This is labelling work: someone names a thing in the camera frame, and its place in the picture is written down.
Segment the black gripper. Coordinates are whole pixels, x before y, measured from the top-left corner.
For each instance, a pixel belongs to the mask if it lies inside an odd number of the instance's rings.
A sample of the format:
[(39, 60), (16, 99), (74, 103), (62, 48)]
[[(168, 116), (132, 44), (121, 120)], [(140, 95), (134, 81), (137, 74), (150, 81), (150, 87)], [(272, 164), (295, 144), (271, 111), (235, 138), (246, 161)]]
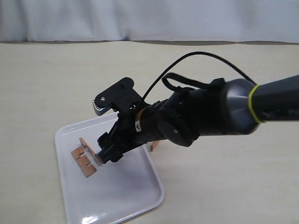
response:
[(189, 147), (199, 137), (191, 118), (187, 117), (190, 96), (190, 93), (173, 93), (136, 114), (119, 114), (112, 129), (98, 138), (99, 162), (117, 162), (126, 152), (156, 140)]

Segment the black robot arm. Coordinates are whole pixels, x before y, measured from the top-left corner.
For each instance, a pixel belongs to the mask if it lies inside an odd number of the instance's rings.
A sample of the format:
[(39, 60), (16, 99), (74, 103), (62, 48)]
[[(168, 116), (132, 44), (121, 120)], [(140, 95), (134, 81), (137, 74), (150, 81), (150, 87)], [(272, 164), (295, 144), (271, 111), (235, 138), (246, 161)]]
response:
[(264, 85), (222, 78), (205, 84), (168, 73), (162, 81), (172, 95), (151, 105), (128, 77), (95, 97), (97, 115), (112, 109), (118, 117), (111, 130), (98, 138), (96, 156), (101, 163), (117, 162), (148, 142), (169, 140), (189, 147), (200, 136), (248, 135), (263, 122), (299, 119), (298, 76)]

